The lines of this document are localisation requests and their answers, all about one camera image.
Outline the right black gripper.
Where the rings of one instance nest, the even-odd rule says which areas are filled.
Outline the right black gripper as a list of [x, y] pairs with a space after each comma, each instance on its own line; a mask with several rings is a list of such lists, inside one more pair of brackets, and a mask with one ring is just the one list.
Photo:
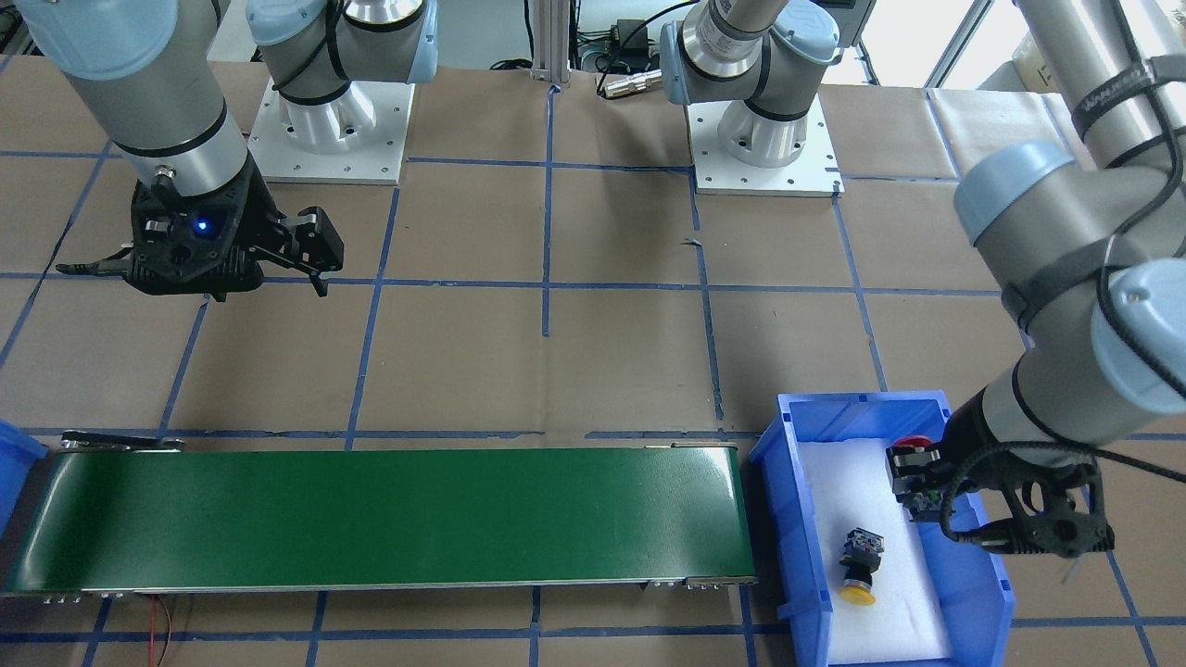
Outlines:
[[251, 155], [246, 157], [242, 176], [248, 179], [248, 189], [232, 240], [232, 260], [237, 265], [232, 286], [221, 292], [229, 296], [259, 288], [263, 282], [259, 263], [269, 261], [283, 269], [301, 271], [310, 277], [315, 296], [326, 298], [330, 271], [343, 269], [345, 262], [345, 244], [329, 215], [321, 207], [308, 207], [285, 216]]

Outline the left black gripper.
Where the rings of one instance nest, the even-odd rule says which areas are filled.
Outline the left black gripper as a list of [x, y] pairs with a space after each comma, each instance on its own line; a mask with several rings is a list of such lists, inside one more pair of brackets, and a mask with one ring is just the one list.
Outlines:
[[949, 522], [954, 517], [954, 491], [946, 491], [946, 485], [956, 477], [957, 469], [967, 460], [973, 460], [986, 447], [1000, 444], [984, 418], [984, 393], [982, 389], [954, 413], [940, 440], [933, 442], [936, 447], [887, 447], [887, 468], [893, 483], [935, 483], [940, 464], [943, 491], [924, 490], [903, 495], [903, 507], [911, 522]]

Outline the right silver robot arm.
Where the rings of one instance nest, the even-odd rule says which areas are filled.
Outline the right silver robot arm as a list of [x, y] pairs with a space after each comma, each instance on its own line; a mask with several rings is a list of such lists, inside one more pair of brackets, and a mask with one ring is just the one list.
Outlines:
[[270, 69], [250, 134], [208, 63], [224, 1], [19, 1], [36, 46], [136, 170], [132, 240], [59, 263], [148, 296], [259, 288], [262, 263], [310, 277], [318, 296], [345, 263], [319, 207], [285, 215], [268, 182], [396, 182], [410, 93], [436, 74], [435, 1], [250, 1]]

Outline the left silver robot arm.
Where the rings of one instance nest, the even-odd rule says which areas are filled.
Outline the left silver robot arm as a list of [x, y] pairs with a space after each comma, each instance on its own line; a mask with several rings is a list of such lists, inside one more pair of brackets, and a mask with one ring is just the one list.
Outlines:
[[1182, 413], [1182, 38], [1154, 1], [1021, 1], [1084, 169], [1052, 141], [986, 157], [954, 208], [1032, 347], [946, 423], [890, 447], [895, 498], [958, 541], [954, 501], [995, 490], [996, 528], [1041, 542], [1108, 528], [1099, 459]]

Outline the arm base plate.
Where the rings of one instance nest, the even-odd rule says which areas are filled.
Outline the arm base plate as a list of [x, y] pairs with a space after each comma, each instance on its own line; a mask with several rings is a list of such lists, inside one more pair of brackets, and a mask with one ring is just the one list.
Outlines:
[[742, 101], [693, 103], [686, 112], [699, 193], [844, 193], [818, 99], [788, 122], [759, 117]]
[[301, 106], [264, 93], [248, 148], [266, 182], [397, 186], [416, 85], [352, 82], [334, 101]]

